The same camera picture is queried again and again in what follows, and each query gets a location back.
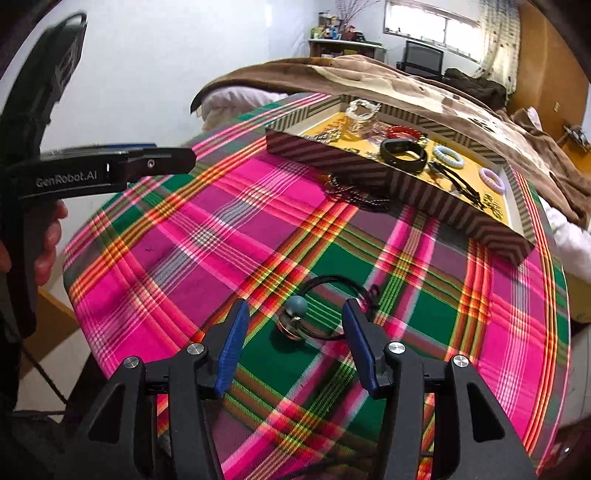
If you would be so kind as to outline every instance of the human hand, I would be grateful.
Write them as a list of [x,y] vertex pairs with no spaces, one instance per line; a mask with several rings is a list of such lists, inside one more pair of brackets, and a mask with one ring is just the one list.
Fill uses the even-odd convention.
[[[56,204],[56,212],[54,214],[53,222],[45,233],[45,239],[43,242],[45,251],[35,261],[35,282],[37,285],[44,285],[49,281],[51,269],[56,263],[56,245],[61,240],[60,220],[67,216],[68,208],[62,200],[59,200]],[[12,262],[10,260],[10,255],[8,255],[6,247],[0,241],[0,272],[8,273],[11,266]]]

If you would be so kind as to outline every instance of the lavender bangle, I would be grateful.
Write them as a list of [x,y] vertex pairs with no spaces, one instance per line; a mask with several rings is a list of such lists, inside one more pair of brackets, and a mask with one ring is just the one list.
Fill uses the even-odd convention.
[[489,187],[493,192],[503,195],[506,192],[505,183],[501,178],[489,168],[481,168],[478,172],[480,179]]
[[464,168],[464,159],[463,157],[452,150],[451,148],[443,147],[442,145],[438,145],[433,148],[433,155],[437,157],[438,160],[442,161],[443,163],[449,165],[453,168]]

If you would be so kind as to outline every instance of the screw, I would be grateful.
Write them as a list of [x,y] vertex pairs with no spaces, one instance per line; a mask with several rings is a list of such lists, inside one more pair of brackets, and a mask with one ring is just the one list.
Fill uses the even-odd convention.
[[470,363],[470,362],[468,361],[468,359],[467,359],[465,356],[463,356],[463,355],[456,355],[456,356],[453,358],[453,362],[454,362],[454,363],[455,363],[457,366],[459,366],[460,368],[467,367],[467,366],[468,366],[468,364]]
[[123,366],[125,368],[135,368],[139,364],[139,358],[136,356],[129,356],[125,360],[123,360]]
[[400,342],[392,342],[388,344],[388,350],[390,350],[392,353],[400,355],[401,353],[404,353],[406,347]]
[[189,355],[201,355],[205,347],[201,345],[201,343],[192,343],[187,347],[187,352]]

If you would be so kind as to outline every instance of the window frame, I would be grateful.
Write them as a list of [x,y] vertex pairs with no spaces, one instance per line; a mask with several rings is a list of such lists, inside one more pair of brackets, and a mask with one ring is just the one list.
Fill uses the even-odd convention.
[[[422,38],[415,38],[415,37],[412,37],[408,34],[397,33],[397,32],[391,31],[386,26],[386,18],[388,16],[388,7],[390,5],[400,5],[402,7],[418,8],[418,9],[421,9],[425,12],[445,18],[446,21],[445,21],[445,29],[443,30],[443,43],[435,41],[435,40],[423,40]],[[465,23],[465,24],[471,25],[476,28],[480,28],[480,23],[472,20],[471,18],[463,17],[461,15],[457,15],[457,14],[449,12],[447,10],[443,10],[443,9],[437,8],[437,7],[432,7],[431,5],[426,5],[426,4],[418,2],[418,1],[386,0],[384,2],[384,27],[383,27],[384,34],[394,35],[396,37],[401,37],[401,38],[406,38],[408,40],[418,41],[418,42],[424,43],[425,45],[437,46],[439,48],[444,48],[445,50],[447,50],[451,53],[454,53],[455,55],[459,55],[460,57],[464,57],[465,59],[471,60],[474,63],[480,63],[480,60],[477,60],[476,58],[472,57],[470,54],[464,53],[464,52],[460,51],[459,49],[457,49],[456,47],[449,46],[449,45],[447,45],[447,43],[445,43],[445,41],[447,40],[447,25],[450,20],[456,20],[458,22]]]

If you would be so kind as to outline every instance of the black chair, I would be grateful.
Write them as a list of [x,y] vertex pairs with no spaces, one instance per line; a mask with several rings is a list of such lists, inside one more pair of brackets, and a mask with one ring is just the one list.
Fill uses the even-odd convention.
[[404,58],[400,70],[430,80],[441,80],[443,77],[443,52],[422,43],[408,40],[404,49]]

